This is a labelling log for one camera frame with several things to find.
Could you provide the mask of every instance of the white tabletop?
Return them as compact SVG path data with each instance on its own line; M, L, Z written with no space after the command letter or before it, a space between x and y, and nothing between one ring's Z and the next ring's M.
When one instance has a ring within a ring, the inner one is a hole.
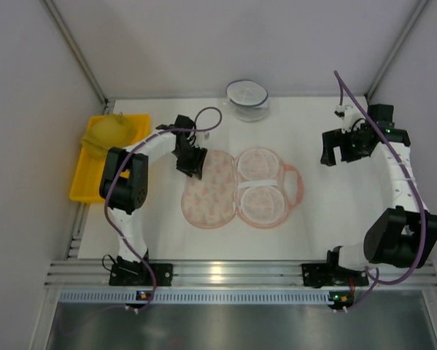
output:
M366 100L360 97L366 106ZM178 114L195 117L205 106L223 111L222 125L201 142L236 157L246 149L265 147L303 177L302 203L282 225L261 230L239 217L214 230L193 227L182 215L180 199L185 175L175 169L175 157L166 155L149 170L148 197L144 209L144 238L152 259L170 260L313 260L325 259L327 250L363 240L367 229L383 212L378 180L370 158L334 167L320 164L322 133L341 127L332 97L271 98L271 115L246 123L236 119L225 100L153 99L120 100L114 112L148 113L152 127L173 123ZM198 127L213 125L215 111L206 112ZM288 193L295 192L285 180ZM91 205L79 258L117 255L117 237L103 217L102 205Z

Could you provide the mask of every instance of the cable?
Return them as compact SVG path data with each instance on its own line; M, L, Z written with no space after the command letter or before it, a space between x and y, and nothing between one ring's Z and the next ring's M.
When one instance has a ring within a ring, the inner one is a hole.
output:
M355 280L352 277L349 277L349 291L351 292L351 296L354 298L356 286L355 286Z
M106 271L109 271L109 273L111 273L111 270L108 269L108 268L104 265L104 258L105 258L105 257L109 257L110 260L113 262L113 264L116 263L116 260L114 259L114 257L112 257L112 256L109 255L109 254L105 254L105 255L101 258L101 265L103 266L103 268L104 268Z
M367 112L364 110L364 108L357 101L355 96L352 94L351 90L347 87L346 83L340 77L339 73L337 71L334 71L333 73L335 74L335 77L338 80L338 83L340 84L340 86L344 89L344 91L346 91L346 93L349 96L349 98L351 98L352 102L360 110L360 112L366 118L368 123L371 124L371 127L374 129L374 131L377 133L377 135L379 135L379 138L382 140L382 142L385 144L385 146L387 146L389 151L392 153L393 157L395 158L395 160L397 161L398 165L400 166L400 169L402 170L404 176L407 178L409 188L411 189L411 192L413 193L414 200L416 201L416 204L417 204L417 206L419 208L419 218L421 220L421 233L420 233L420 239L419 239L419 248L417 250L416 257L414 258L414 262L412 263L411 267L407 270L407 272L405 272L402 275L402 277L400 277L398 279L395 279L393 281L382 281L382 280L379 279L379 274L377 274L376 277L373 277L371 275L371 273L369 272L368 268L366 267L366 274L367 274L367 276L369 276L371 279L373 279L376 284L379 283L379 284L386 284L386 285L390 285L390 286L394 285L394 284L398 284L398 283L401 283L401 282L405 281L408 277L410 277L410 275L413 274L414 270L419 265L419 262L420 262L421 257L422 257L422 253L424 252L425 236L426 236L426 232L425 232L426 231L426 227L425 227L426 226L426 218L425 218L424 205L422 204L421 196L420 196L416 186L414 186L414 183L411 180L411 175L409 174L408 169L405 167L405 165L401 161L401 158L398 155L398 153L395 151L393 146L387 140L385 135L380 131L380 129L377 126L377 124L372 120L371 117L369 117Z
M352 124L351 130L354 131L356 124L358 124L359 122L362 122L363 120L364 120L364 118L356 119L356 121Z
M338 80L338 85L340 87L340 106L343 106L343 87L341 86L340 80Z
M352 304L349 308L347 308L348 310L352 310L353 308L357 308L359 306L359 304L371 294L371 292L374 290L374 288L378 284L379 275L380 275L379 269L376 268L376 276L372 277L373 282L372 282L371 286L369 287L369 289L366 290L366 292L358 300L356 300L356 302L354 304Z
M111 218L109 217L109 212L108 212L108 203L109 203L109 199L111 198L111 195L113 193L113 190L117 184L118 179L121 176L121 173L123 172L123 169L125 168L126 164L128 163L128 161L131 159L132 155L138 151L139 149L141 149L147 142L152 141L155 137L158 137L159 135L163 135L164 133L175 133L175 132L194 132L194 133L206 133L207 131L211 131L215 128L218 127L218 125L221 124L222 120L223 120L223 114L222 112L217 108L217 107L213 107L213 106L209 106L209 107L205 107L203 109L201 109L195 118L195 121L197 121L197 119L199 118L199 116L204 113L206 110L210 110L213 109L215 111L218 112L219 114L219 120L218 122L213 125L210 128L205 128L205 129L185 129L185 128L174 128L174 129L167 129L167 130L159 130L157 133L153 133L150 136L148 136L144 141L141 141L139 144L137 144L125 157L124 161L121 163L119 170L117 171L113 182L108 190L107 193L107 197L105 198L105 202L104 202L104 216L107 218L108 223L115 229L115 231L117 232L117 234L124 240L124 244L128 247L128 249L132 252L132 254L134 254L134 256L139 259L139 261L145 266L145 268L148 270L150 276L152 277L152 295L150 296L150 298L147 300L147 303L139 309L139 311L142 311L146 308L148 308L152 301L153 298L155 297L155 290L157 288L157 279L155 277L155 274L153 273L152 268L150 267L150 265L148 264L147 261L145 261L145 259L136 252L136 250L132 247L132 245L126 240L126 237L124 236L124 233L121 231L121 229L111 220Z

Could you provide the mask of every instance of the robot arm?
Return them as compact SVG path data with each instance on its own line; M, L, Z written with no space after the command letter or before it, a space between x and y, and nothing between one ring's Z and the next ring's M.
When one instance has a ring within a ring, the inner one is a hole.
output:
M195 123L188 117L179 115L173 125L160 125L157 129L193 129ZM188 176L202 176L202 166L206 149L194 147L195 139L190 133L172 131L171 133L149 136L149 141L142 140L125 149L112 148L107 155L107 161L100 185L100 196L107 197L113 179L120 169L121 163L128 153L137 145L144 146L135 152L123 171L129 171L128 178L120 177L108 202L110 217L123 232L120 236L118 262L137 263L139 259L127 247L134 248L142 257L147 258L147 245L142 232L142 205L147 198L148 166L165 154L172 152L177 157L176 167Z
M356 271L378 263L407 268L416 257L421 226L419 207L408 183L413 181L416 184L409 157L411 142L406 131L395 129L393 106L369 106L368 113L399 154L411 178L405 177L392 153L361 114L352 106L338 106L336 114L344 119L343 128L322 135L324 151L320 162L328 166L336 164L334 147L340 147L342 161L351 162L370 156L381 185L383 205L387 209L366 233L364 242L336 247L329 252L330 259L340 268ZM426 205L424 208L427 239L418 268L424 265L437 241L437 215L430 214Z

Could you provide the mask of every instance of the yellow tray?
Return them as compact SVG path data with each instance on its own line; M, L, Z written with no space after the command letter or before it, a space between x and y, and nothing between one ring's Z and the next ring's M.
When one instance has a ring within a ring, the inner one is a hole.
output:
M150 116L148 114L124 114L124 117L128 118L137 129L132 144L145 139L150 134ZM103 118L105 118L104 115L91 117L87 129ZM82 147L74 180L72 181L71 192L69 193L71 200L83 203L104 202L104 199L98 193L98 189L105 161L105 159L91 157Z

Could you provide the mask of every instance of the gray wall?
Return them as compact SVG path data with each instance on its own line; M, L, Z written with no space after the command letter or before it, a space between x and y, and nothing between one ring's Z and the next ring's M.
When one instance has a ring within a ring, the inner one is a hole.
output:
M66 243L79 137L101 106L37 0L0 0L0 349L31 337Z
M431 1L374 102L395 105L397 126L411 137L419 191L437 213L437 0ZM437 245L433 260L437 269Z
M365 93L416 0L55 0L104 92L224 95L252 78L273 95Z

